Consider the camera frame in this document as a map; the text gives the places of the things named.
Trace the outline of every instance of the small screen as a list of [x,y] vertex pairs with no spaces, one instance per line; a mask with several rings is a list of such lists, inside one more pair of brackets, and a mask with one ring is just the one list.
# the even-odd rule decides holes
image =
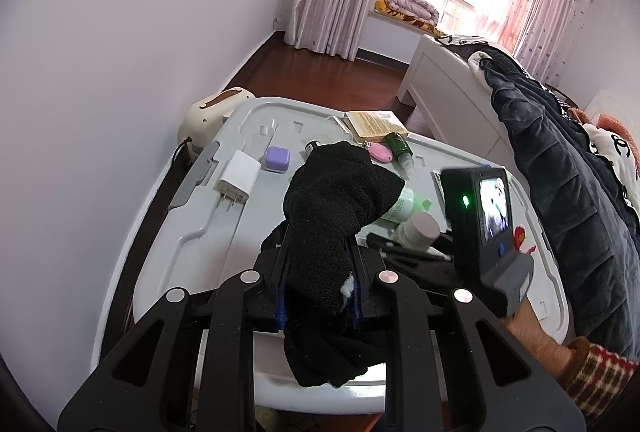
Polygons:
[[507,194],[501,178],[480,181],[480,202],[484,212],[484,237],[489,240],[509,225]]

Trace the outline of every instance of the white bottle cap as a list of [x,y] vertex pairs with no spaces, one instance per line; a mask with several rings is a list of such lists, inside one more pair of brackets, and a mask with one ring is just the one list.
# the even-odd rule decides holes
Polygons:
[[394,232],[394,239],[406,248],[425,251],[440,237],[438,222],[425,212],[415,212]]

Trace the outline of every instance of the white plastic bottle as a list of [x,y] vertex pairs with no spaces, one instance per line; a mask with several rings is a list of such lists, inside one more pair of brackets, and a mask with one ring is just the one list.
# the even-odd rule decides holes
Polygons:
[[438,222],[429,214],[415,212],[396,228],[391,238],[405,248],[425,252],[438,237]]
[[420,197],[416,196],[414,191],[409,187],[404,187],[402,188],[402,192],[400,192],[398,200],[387,213],[380,217],[380,219],[400,224],[411,217],[412,213],[426,212],[430,206],[430,200],[422,200]]

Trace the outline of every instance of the wooden floor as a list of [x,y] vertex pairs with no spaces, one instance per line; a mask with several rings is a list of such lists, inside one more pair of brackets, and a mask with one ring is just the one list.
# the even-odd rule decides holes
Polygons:
[[273,40],[240,85],[256,96],[283,96],[337,110],[392,110],[411,132],[431,137],[417,109],[398,102],[404,73],[386,66],[294,49]]

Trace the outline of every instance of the dark blue blanket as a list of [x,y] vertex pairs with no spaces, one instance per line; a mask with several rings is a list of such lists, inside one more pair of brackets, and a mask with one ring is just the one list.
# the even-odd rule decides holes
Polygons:
[[610,165],[590,152],[582,128],[551,94],[510,67],[481,61],[492,106],[558,261],[577,334],[640,356],[640,232]]

